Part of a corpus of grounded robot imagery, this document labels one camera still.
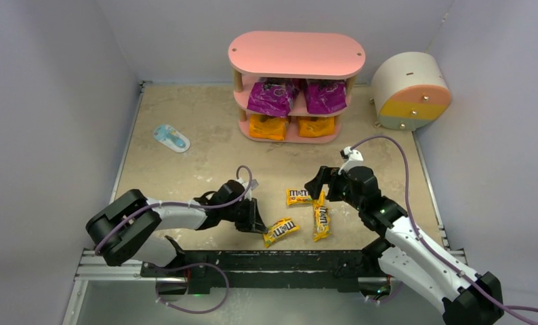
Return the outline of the yellow m&m bag vertical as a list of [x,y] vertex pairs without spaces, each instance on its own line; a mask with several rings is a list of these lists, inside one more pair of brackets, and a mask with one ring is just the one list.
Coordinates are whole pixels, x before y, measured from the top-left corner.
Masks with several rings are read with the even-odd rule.
[[313,211],[313,241],[317,242],[329,236],[330,222],[329,208],[325,205],[325,200],[314,200],[312,203]]

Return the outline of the yellow m&m bag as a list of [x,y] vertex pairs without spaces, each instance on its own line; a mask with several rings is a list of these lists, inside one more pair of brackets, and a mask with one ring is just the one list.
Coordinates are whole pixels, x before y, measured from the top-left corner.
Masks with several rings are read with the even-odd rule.
[[292,218],[288,217],[279,219],[276,223],[268,228],[266,234],[263,234],[264,247],[269,248],[281,238],[297,232],[299,229],[300,226],[298,226],[298,224],[296,224]]
[[306,189],[287,189],[286,204],[288,207],[297,204],[312,204],[314,199]]

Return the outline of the large orange gummy candy bag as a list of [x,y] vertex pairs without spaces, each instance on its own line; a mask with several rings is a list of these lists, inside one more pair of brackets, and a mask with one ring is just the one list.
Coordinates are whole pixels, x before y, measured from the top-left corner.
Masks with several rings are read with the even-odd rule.
[[249,135],[258,139],[283,141],[286,138],[289,119],[287,117],[252,114],[249,117]]

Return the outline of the purple grape candy bag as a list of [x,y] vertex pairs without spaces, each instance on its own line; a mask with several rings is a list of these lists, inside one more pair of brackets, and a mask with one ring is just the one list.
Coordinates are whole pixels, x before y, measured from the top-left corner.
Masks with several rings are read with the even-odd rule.
[[345,80],[306,79],[303,92],[310,114],[333,114],[347,107]]
[[249,94],[247,109],[258,114],[285,118],[300,92],[298,79],[259,78]]

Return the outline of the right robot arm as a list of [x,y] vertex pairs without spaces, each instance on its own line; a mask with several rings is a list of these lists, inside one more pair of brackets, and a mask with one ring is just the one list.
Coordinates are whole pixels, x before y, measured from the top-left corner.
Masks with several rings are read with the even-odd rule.
[[500,281],[490,272],[479,274],[412,225],[407,212],[381,193],[370,168],[322,166],[304,187],[318,198],[323,186],[328,201],[349,204],[379,235],[365,247],[366,257],[431,303],[445,324],[494,324],[504,315]]

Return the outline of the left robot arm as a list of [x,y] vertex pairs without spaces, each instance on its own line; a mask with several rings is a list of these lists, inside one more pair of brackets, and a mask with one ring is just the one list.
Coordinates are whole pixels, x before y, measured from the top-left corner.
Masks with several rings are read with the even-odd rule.
[[132,189],[92,217],[85,230],[109,266],[133,259],[165,267],[184,251],[172,238],[155,237],[158,230],[207,230],[227,221],[240,232],[267,234],[252,196],[255,186],[255,181],[229,180],[188,202],[163,202]]

